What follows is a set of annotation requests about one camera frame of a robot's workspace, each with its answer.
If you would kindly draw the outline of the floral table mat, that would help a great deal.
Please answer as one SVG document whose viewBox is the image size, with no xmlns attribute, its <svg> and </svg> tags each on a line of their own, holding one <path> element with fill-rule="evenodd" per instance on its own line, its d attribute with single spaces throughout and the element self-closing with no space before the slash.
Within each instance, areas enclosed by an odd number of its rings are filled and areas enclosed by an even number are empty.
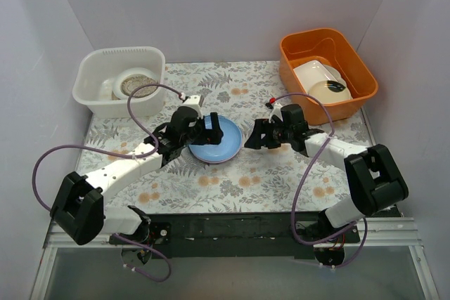
<svg viewBox="0 0 450 300">
<path fill-rule="evenodd" d="M 265 102 L 282 104 L 285 87 L 278 63 L 178 63 L 165 68 L 165 104 L 158 115 L 132 120 L 93 118 L 77 165 L 81 174 L 115 161 L 133 150 L 146 130 L 170 119 L 179 106 L 176 92 L 200 94 L 204 113 L 217 112 L 249 136 L 254 121 L 268 115 Z M 325 162 L 311 163 L 289 145 L 278 149 L 242 149 L 231 160 L 205 164 L 189 150 L 163 169 L 154 171 L 122 190 L 111 207 L 137 206 L 156 213 L 219 213 L 261 211 L 320 211 L 349 196 L 343 171 Z"/>
</svg>

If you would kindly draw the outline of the speckled ceramic saucer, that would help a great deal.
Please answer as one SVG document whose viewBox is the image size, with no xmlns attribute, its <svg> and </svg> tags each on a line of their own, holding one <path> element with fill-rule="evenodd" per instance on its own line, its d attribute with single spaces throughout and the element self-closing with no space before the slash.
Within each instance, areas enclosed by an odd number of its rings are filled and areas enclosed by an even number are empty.
<svg viewBox="0 0 450 300">
<path fill-rule="evenodd" d="M 134 94 L 135 98 L 143 98 L 151 95 L 157 87 L 157 82 L 151 77 L 143 74 L 135 74 L 127 77 L 120 84 L 120 93 L 128 97 L 132 92 L 137 90 Z"/>
</svg>

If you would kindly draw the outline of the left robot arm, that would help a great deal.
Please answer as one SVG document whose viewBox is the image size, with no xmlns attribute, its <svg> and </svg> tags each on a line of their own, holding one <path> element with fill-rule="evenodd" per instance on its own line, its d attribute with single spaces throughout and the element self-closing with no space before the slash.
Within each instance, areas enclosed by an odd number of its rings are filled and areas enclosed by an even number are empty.
<svg viewBox="0 0 450 300">
<path fill-rule="evenodd" d="M 183 105 L 123 159 L 85 175 L 68 174 L 53 202 L 51 218 L 78 245 L 100 234 L 120 234 L 141 244 L 149 237 L 150 217 L 134 206 L 107 208 L 108 201 L 142 176 L 175 160 L 189 145 L 218 145 L 222 137 L 217 113 L 202 117 Z"/>
</svg>

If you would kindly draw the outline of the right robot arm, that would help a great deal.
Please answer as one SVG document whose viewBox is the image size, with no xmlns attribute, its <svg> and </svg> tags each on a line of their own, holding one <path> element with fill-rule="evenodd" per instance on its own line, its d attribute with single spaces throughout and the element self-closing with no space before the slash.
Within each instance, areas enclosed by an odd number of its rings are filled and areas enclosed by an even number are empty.
<svg viewBox="0 0 450 300">
<path fill-rule="evenodd" d="M 407 184 L 386 146 L 354 145 L 312 129 L 298 104 L 267 103 L 267 107 L 271 114 L 255 120 L 245 148 L 276 149 L 288 144 L 295 152 L 331 164 L 347 176 L 350 196 L 321 211 L 315 224 L 296 230 L 295 238 L 300 242 L 308 237 L 334 242 L 350 223 L 408 197 Z"/>
</svg>

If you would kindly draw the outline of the pink plate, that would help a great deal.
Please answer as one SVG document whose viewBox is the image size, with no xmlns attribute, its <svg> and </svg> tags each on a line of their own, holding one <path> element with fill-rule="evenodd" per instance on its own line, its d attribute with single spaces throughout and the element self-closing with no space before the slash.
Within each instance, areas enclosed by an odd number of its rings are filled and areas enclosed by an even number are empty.
<svg viewBox="0 0 450 300">
<path fill-rule="evenodd" d="M 227 162 L 227 161 L 229 161 L 230 159 L 232 159 L 232 157 L 230 157 L 230 158 L 225 158 L 225 159 L 220 159 L 220 160 L 210 160 L 210 159 L 205 159 L 205 158 L 202 158 L 202 157 L 198 157 L 198 156 L 196 156 L 195 154 L 193 154 L 193 156 L 194 156 L 196 159 L 198 159 L 198 160 L 200 160 L 201 162 L 206 163 L 206 164 L 221 164 L 221 163 Z"/>
</svg>

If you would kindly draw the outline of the blue round plate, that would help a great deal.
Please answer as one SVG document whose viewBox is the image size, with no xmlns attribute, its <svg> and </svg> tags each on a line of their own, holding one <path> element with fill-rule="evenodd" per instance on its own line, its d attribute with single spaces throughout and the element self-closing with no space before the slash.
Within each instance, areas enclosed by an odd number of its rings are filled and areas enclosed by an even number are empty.
<svg viewBox="0 0 450 300">
<path fill-rule="evenodd" d="M 190 145 L 192 154 L 210 160 L 235 157 L 241 149 L 243 135 L 239 127 L 230 119 L 219 115 L 219 123 L 224 135 L 219 145 Z"/>
</svg>

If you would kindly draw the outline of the white scalloped bowl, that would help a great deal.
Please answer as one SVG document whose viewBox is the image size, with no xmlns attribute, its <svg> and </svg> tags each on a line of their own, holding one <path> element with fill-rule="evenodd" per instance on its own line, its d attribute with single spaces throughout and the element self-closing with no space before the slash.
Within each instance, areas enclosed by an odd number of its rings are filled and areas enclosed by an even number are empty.
<svg viewBox="0 0 450 300">
<path fill-rule="evenodd" d="M 159 78 L 157 77 L 156 73 L 152 72 L 151 70 L 148 70 L 146 68 L 142 67 L 135 67 L 128 70 L 125 70 L 123 73 L 121 73 L 118 78 L 116 78 L 113 86 L 112 86 L 112 99 L 113 100 L 127 100 L 128 97 L 126 97 L 124 94 L 120 93 L 120 84 L 129 76 L 135 75 L 135 74 L 143 74 L 147 77 L 151 77 L 154 79 L 157 83 Z"/>
</svg>

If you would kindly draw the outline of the orange plastic bin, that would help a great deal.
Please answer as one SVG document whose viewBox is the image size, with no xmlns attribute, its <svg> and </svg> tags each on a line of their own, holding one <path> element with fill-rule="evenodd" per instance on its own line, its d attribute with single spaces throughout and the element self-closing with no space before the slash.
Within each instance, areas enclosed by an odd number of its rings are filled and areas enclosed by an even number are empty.
<svg viewBox="0 0 450 300">
<path fill-rule="evenodd" d="M 289 93 L 315 94 L 313 86 L 336 81 L 349 97 L 325 105 L 332 120 L 350 118 L 378 91 L 378 83 L 344 35 L 331 28 L 289 34 L 280 44 L 279 74 Z"/>
</svg>

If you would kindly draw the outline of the white rectangular dish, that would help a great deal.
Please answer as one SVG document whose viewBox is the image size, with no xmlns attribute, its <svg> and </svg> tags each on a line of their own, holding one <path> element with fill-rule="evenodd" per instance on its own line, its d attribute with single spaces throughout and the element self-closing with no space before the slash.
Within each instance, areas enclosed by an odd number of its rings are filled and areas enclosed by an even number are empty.
<svg viewBox="0 0 450 300">
<path fill-rule="evenodd" d="M 294 73 L 306 93 L 317 82 L 326 80 L 338 81 L 342 79 L 342 76 L 334 67 L 324 65 L 318 60 L 312 60 L 297 66 L 294 69 Z"/>
</svg>

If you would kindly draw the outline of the cream plate with black mark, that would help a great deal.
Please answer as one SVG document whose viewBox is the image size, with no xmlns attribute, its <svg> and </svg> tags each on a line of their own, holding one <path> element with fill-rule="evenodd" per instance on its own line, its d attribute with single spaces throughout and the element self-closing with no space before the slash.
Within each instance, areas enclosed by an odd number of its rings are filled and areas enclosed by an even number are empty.
<svg viewBox="0 0 450 300">
<path fill-rule="evenodd" d="M 315 97 L 322 104 L 335 104 L 352 99 L 349 89 L 333 80 L 317 82 L 310 88 L 309 95 Z"/>
</svg>

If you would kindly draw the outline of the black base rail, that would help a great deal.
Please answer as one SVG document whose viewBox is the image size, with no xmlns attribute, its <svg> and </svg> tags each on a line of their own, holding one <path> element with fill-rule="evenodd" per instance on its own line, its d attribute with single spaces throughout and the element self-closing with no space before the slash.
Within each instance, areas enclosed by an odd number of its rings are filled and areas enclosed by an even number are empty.
<svg viewBox="0 0 450 300">
<path fill-rule="evenodd" d="M 313 259 L 314 249 L 295 241 L 289 212 L 151 214 L 137 242 L 168 258 L 290 256 Z"/>
</svg>

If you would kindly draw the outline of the white plastic bin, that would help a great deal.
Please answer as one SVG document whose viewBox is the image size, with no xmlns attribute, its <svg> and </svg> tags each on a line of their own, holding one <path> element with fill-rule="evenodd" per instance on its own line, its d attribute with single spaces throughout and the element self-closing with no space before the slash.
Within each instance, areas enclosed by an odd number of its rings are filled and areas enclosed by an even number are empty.
<svg viewBox="0 0 450 300">
<path fill-rule="evenodd" d="M 127 100 L 113 100 L 113 84 L 125 70 L 142 67 L 164 83 L 165 56 L 151 46 L 104 48 L 88 54 L 80 63 L 72 89 L 73 98 L 98 118 L 125 118 Z"/>
</svg>

